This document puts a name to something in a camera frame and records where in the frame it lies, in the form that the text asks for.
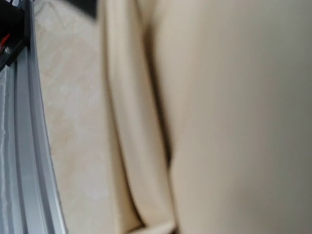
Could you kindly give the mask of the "beige folding umbrella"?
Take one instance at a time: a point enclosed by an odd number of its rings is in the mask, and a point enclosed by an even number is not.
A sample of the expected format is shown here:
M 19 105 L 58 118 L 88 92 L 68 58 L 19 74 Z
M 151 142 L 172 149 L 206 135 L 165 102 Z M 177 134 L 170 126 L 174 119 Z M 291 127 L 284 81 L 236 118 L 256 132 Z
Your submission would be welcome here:
M 112 233 L 311 233 L 311 1 L 97 9 Z

